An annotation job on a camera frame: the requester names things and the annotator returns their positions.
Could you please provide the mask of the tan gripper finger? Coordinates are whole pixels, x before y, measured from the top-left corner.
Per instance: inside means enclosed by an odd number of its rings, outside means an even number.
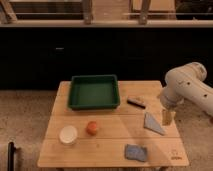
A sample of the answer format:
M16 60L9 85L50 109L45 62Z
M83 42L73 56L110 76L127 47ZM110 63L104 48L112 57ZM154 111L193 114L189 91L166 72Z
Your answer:
M162 110L162 124L164 126L169 126L172 123L175 115L176 115L175 111L163 109Z

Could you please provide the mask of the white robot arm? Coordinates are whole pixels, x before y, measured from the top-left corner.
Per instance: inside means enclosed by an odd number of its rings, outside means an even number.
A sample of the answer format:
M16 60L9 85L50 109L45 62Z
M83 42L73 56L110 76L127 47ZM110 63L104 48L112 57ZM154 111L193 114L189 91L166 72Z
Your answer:
M159 101L166 112L172 112L185 99L201 108L213 122L213 87L204 83L207 70L202 63L191 62L170 69Z

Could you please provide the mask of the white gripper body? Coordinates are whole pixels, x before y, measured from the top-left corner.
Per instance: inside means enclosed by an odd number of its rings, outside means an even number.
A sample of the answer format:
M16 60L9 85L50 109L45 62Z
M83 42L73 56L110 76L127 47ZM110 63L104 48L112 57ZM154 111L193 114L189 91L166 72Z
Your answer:
M164 108L171 110L181 101L181 96L170 88L163 88L159 100Z

